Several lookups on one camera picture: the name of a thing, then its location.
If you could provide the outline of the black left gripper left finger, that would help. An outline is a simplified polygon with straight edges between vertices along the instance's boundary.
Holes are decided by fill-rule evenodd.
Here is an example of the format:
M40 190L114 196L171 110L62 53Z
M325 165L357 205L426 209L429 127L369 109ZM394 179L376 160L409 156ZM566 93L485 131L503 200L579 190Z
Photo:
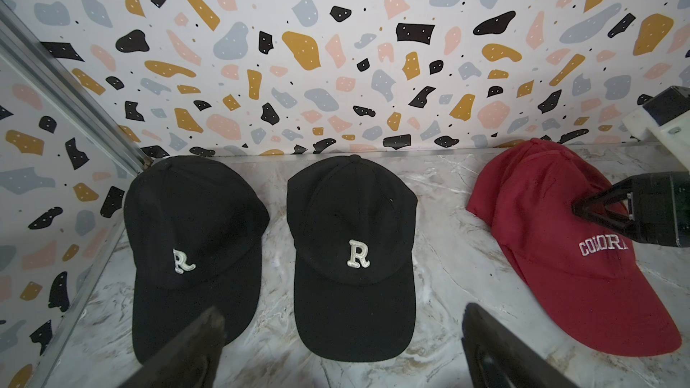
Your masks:
M211 387L225 346L225 319L210 307L120 388Z

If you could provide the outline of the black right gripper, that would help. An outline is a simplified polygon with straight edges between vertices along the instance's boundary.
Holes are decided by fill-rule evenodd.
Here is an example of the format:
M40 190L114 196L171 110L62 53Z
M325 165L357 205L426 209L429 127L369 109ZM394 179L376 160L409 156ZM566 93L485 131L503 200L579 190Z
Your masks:
M689 173L640 174L632 180L575 201L572 213L621 235L634 235L639 243L688 248Z

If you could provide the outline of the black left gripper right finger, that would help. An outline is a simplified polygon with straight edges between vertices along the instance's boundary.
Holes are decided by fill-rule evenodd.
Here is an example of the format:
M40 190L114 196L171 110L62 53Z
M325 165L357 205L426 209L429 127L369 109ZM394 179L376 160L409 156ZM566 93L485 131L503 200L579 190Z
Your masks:
M465 307L462 344L474 387L573 387L477 303Z

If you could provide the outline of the red cap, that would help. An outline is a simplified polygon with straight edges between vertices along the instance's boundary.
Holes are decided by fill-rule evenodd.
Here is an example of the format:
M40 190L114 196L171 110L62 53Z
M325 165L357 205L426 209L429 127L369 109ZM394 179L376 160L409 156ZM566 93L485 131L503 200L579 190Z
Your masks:
M483 168L467 209L573 339L617 356L671 353L681 334L638 268L633 242L572 211L610 185L568 147L534 138Z

